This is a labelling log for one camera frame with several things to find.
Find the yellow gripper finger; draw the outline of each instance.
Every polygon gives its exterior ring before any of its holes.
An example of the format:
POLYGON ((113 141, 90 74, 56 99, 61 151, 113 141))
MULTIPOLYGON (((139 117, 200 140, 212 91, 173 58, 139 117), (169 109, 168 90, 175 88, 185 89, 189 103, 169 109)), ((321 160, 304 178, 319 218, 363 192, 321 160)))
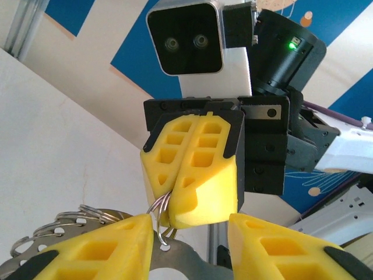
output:
POLYGON ((230 132, 231 124, 212 112, 183 115, 167 122, 151 149, 141 151, 149 205, 172 191, 163 226, 206 225, 237 213, 237 158, 224 157, 230 132))
POLYGON ((49 246, 57 257, 34 280, 147 280, 153 224, 138 215, 49 246))
POLYGON ((352 280, 324 251, 330 242, 243 214, 232 214, 228 243, 234 280, 352 280))

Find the metal key ring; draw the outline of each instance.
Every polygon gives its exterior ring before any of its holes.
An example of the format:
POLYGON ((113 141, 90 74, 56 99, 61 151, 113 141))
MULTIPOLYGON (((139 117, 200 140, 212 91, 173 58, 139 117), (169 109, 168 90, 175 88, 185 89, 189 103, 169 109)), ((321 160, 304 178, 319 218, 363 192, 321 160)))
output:
POLYGON ((158 199, 155 200, 155 202, 150 206, 150 208, 147 210, 147 214, 154 212, 157 208, 159 208, 158 215, 157 215, 157 236, 159 239, 159 242, 164 245, 168 246, 167 242, 163 239, 163 237, 167 236, 171 231, 171 235, 169 238, 175 238, 177 234, 177 229, 174 229, 173 227, 167 228, 163 233, 161 232, 161 225, 160 225, 160 219, 163 212, 167 210, 168 203, 170 202, 172 191, 169 191, 168 193, 160 196, 158 199))

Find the purple cable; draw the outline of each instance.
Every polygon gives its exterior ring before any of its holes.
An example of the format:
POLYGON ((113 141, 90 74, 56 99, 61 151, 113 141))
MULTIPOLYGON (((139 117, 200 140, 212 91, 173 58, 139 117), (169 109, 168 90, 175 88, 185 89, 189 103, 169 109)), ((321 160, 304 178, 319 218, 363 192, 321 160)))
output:
MULTIPOLYGON (((324 108, 322 106, 313 104, 311 102, 304 101, 303 105, 306 106, 306 107, 308 107, 308 108, 310 108, 310 109, 314 109, 316 111, 319 111, 320 113, 325 114, 327 116, 330 116, 332 118, 336 118, 337 120, 340 120, 340 121, 342 121, 342 122, 344 122, 346 124, 351 124, 351 125, 354 125, 356 127, 362 127, 363 126, 363 123, 361 121, 355 120, 354 118, 350 118, 350 117, 348 117, 346 115, 337 113, 337 112, 335 112, 333 110, 324 108)), ((373 124, 372 123, 368 124, 367 125, 367 129, 368 130, 373 130, 373 124)))

